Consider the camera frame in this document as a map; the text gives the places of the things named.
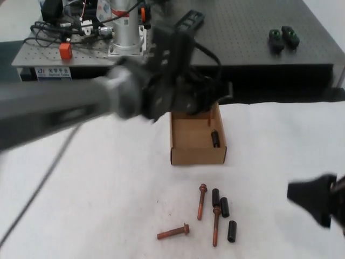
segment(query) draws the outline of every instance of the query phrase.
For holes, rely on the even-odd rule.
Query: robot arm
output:
[[[345,235],[345,176],[325,174],[312,181],[291,182],[287,197],[308,211],[322,227],[329,228],[334,219]]]
[[[0,150],[107,113],[154,121],[170,111],[195,114],[229,94],[220,86],[219,60],[192,35],[157,26],[152,45],[145,64],[122,58],[106,77],[0,87]],[[215,79],[190,66],[195,46],[218,63]]]

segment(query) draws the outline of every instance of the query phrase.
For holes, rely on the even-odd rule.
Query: silver cylinder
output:
[[[110,0],[112,17],[115,18],[129,10],[137,0]],[[114,45],[118,49],[131,50],[140,47],[138,10],[134,8],[128,15],[113,21]]]

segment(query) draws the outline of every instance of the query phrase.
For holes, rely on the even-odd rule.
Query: open cardboard box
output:
[[[213,147],[213,130],[218,131],[219,148]],[[172,165],[223,164],[227,146],[218,104],[196,116],[171,113],[170,147]]]

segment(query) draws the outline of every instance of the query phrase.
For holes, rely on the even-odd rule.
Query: orange block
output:
[[[60,50],[61,59],[72,58],[72,47],[70,43],[61,43],[59,50]]]

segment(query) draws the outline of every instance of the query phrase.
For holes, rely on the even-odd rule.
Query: copper bolt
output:
[[[205,193],[207,192],[206,184],[204,184],[204,183],[201,184],[199,187],[199,190],[201,191],[201,193],[200,193],[200,202],[199,202],[199,210],[198,210],[198,220],[201,220],[201,218],[203,217]]]
[[[220,215],[220,207],[215,206],[213,209],[213,213],[215,214],[215,226],[213,228],[213,246],[217,246],[218,242],[218,224],[219,224],[219,215]]]
[[[159,234],[157,234],[157,239],[160,240],[160,239],[163,239],[163,238],[166,238],[169,236],[175,236],[175,235],[182,234],[182,233],[185,233],[185,234],[189,233],[189,225],[188,224],[185,223],[184,227],[182,227],[182,228],[176,228],[173,230],[169,230],[167,232],[159,233]]]

